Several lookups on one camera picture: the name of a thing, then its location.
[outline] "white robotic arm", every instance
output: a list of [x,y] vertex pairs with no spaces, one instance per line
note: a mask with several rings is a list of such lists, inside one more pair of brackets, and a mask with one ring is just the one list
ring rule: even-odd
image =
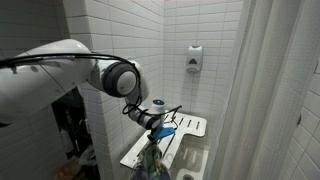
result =
[[0,125],[30,116],[86,81],[110,96],[125,98],[123,113],[145,129],[163,124],[162,101],[153,101],[150,109],[141,106],[148,88],[137,62],[92,54],[68,39],[0,61]]

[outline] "shower seat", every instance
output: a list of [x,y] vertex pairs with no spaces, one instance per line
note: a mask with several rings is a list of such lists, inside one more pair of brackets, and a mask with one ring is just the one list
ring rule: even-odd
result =
[[[175,134],[168,136],[158,142],[158,146],[162,151],[163,159],[162,163],[168,168],[171,168],[172,162],[179,146],[182,142],[184,135],[193,135],[197,137],[203,137],[206,132],[207,120],[204,118],[191,116],[182,113],[176,113],[173,120],[176,122],[171,122],[172,113],[169,113],[165,117],[164,127],[176,127],[178,129]],[[138,161],[138,155],[144,145],[149,141],[147,135],[150,131],[146,131],[141,138],[134,144],[134,146],[129,150],[129,152],[121,159],[120,163],[128,168],[133,169],[134,165]]]

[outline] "wall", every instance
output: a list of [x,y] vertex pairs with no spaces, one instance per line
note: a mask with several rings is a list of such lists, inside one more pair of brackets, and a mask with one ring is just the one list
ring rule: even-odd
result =
[[[164,100],[169,107],[208,120],[205,138],[188,137],[209,145],[237,34],[242,9],[238,0],[165,1]],[[188,74],[186,50],[202,45],[202,70]]]
[[311,180],[320,177],[320,67],[310,83],[279,179]]
[[0,23],[0,58],[68,37],[58,24],[53,0],[1,1]]
[[[53,5],[0,1],[0,59],[67,37]],[[0,179],[49,179],[66,160],[51,107],[0,129]]]
[[[90,50],[138,61],[150,95],[163,97],[164,2],[130,0],[64,0],[71,38]],[[123,99],[112,98],[82,84],[101,179],[126,179],[130,170],[121,158],[142,135],[143,128],[122,115]]]
[[50,179],[66,160],[51,107],[0,129],[0,174],[5,180]]

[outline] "shower wall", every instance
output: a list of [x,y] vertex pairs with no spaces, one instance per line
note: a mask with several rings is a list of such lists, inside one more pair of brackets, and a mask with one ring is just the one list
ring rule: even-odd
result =
[[301,110],[301,124],[294,131],[279,179],[320,177],[320,67],[312,77]]
[[[209,145],[238,30],[241,0],[165,1],[164,100],[168,107],[182,104],[182,112],[208,120],[205,138],[187,137]],[[185,70],[186,51],[204,47],[202,70]]]
[[[90,50],[138,61],[149,85],[149,107],[163,97],[164,1],[64,0],[71,38]],[[124,100],[82,84],[101,179],[126,179],[120,160],[144,129],[122,115]]]
[[53,0],[0,1],[0,58],[68,38],[58,18],[63,15]]
[[51,179],[67,161],[51,107],[0,129],[0,179]]

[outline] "blue gripper part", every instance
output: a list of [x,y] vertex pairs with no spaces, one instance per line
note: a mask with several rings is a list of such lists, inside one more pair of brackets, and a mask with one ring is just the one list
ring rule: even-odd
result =
[[153,138],[155,141],[158,141],[174,133],[175,130],[173,127],[158,127],[156,132],[153,134]]

